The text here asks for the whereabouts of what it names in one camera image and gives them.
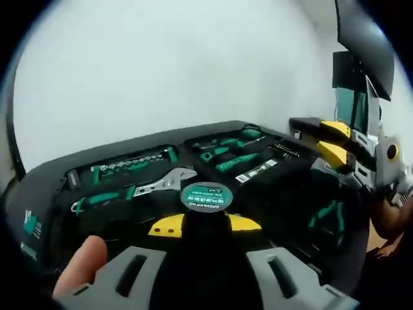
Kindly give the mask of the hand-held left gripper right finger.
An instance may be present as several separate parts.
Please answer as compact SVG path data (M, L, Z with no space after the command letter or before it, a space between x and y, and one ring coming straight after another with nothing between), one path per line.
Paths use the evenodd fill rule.
M359 302L331 285L283 247L234 252L241 262L223 285L223 309L357 309Z

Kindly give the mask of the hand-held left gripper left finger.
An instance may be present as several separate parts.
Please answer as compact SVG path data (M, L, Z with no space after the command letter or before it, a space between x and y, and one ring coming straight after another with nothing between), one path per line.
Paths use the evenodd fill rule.
M196 309L196 214L139 230L132 244L60 295L64 309Z

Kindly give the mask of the person's right hand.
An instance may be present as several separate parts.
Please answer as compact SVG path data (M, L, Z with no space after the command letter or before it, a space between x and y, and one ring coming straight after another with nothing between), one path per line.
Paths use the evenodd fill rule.
M393 207L385 197L373 200L370 219L379 237L390 240L402 234L412 223L412 195L400 207Z

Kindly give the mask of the person's left hand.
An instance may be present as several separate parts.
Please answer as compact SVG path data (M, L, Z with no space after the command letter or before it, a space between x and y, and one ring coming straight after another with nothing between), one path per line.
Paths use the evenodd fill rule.
M57 298L77 289L83 284L91 284L97 271L107 261L108 249L105 241L98 236L89 236L78 248L61 273L52 296Z

